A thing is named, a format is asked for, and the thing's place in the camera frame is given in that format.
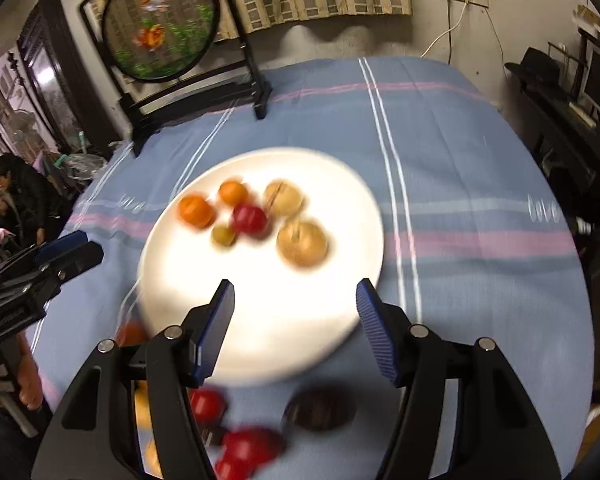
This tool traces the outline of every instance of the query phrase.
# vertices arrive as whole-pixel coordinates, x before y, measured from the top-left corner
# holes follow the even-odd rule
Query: red tomato
[[[254,471],[254,467],[242,460],[223,455],[215,466],[218,480],[247,480]]]
[[[234,230],[250,236],[257,236],[267,228],[267,215],[256,205],[238,204],[233,213]]]
[[[226,410],[226,402],[220,392],[209,388],[198,388],[189,394],[191,412],[199,426],[219,422]]]
[[[277,431],[268,428],[243,428],[224,436],[225,456],[244,461],[254,468],[271,462],[285,449]]]

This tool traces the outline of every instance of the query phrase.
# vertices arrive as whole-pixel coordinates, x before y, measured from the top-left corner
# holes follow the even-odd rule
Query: black hat
[[[505,63],[505,67],[517,78],[527,82],[539,82],[552,87],[560,81],[560,66],[555,59],[541,50],[529,47],[522,62]]]

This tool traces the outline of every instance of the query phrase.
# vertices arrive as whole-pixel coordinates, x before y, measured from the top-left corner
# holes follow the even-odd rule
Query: black jacket
[[[28,164],[11,169],[8,191],[22,221],[30,226],[44,228],[47,218],[64,214],[64,201],[56,188]]]

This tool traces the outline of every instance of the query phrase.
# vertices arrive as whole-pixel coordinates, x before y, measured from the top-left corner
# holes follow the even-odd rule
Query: pink stripe
[[[68,224],[76,224],[78,218],[69,218]],[[139,222],[131,220],[124,215],[106,216],[99,213],[91,213],[82,217],[82,226],[99,227],[110,231],[120,231],[133,238],[147,238],[154,227],[152,222]]]
[[[69,224],[77,223],[70,218]],[[123,232],[132,238],[146,239],[154,227],[152,222],[131,220],[124,215],[113,217],[100,213],[85,215],[84,227],[96,227]],[[575,255],[573,239],[567,231],[416,231],[414,232],[416,255],[421,257],[464,256],[476,258],[532,258],[535,256]],[[395,254],[393,233],[385,233],[387,254]],[[403,258],[409,258],[409,241],[406,233],[400,235]]]
[[[42,392],[45,394],[46,402],[54,410],[60,404],[62,396],[56,386],[46,378],[42,371],[38,370],[38,375],[40,376],[40,384],[42,385]]]
[[[385,239],[389,253],[395,254],[393,236],[387,233]],[[576,255],[573,239],[567,231],[419,231],[414,232],[414,241],[418,257],[532,258]],[[403,258],[410,256],[406,233],[400,235],[400,249]]]
[[[327,88],[302,88],[300,90],[296,90],[294,92],[289,92],[287,94],[280,94],[269,99],[269,102],[277,102],[277,101],[288,101],[290,99],[298,99],[301,97],[307,97],[312,95],[324,95],[324,94],[343,94],[346,92],[358,91],[358,90],[367,90],[371,88],[372,90],[375,87],[371,84],[367,85],[366,83],[352,83],[349,85],[340,85],[340,86],[331,86]],[[383,92],[405,92],[405,91],[430,91],[430,90],[447,90],[449,92],[455,92],[457,94],[464,95],[466,97],[470,97],[471,99],[475,99],[477,101],[487,101],[487,99],[477,94],[476,92],[471,92],[469,90],[465,90],[464,88],[459,88],[457,86],[449,85],[448,83],[435,83],[435,82],[419,82],[419,83],[378,83],[378,89]],[[240,108],[246,108],[251,105],[241,105],[236,107],[236,110]],[[222,114],[224,110],[218,110],[215,112],[210,112],[211,114]]]

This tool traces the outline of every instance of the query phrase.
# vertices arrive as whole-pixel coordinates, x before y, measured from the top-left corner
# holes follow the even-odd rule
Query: white plate
[[[276,251],[278,225],[264,242],[240,237],[228,250],[179,219],[177,203],[190,193],[216,199],[220,184],[239,176],[260,197],[275,178],[306,196],[303,215],[328,233],[327,259],[297,270]],[[219,219],[230,210],[218,204]],[[140,305],[153,333],[180,324],[190,308],[207,304],[220,280],[235,286],[235,311],[212,382],[255,384],[315,365],[358,323],[356,284],[375,285],[384,235],[378,204],[360,176],[339,160],[298,148],[245,153],[189,184],[162,213],[142,251]]]

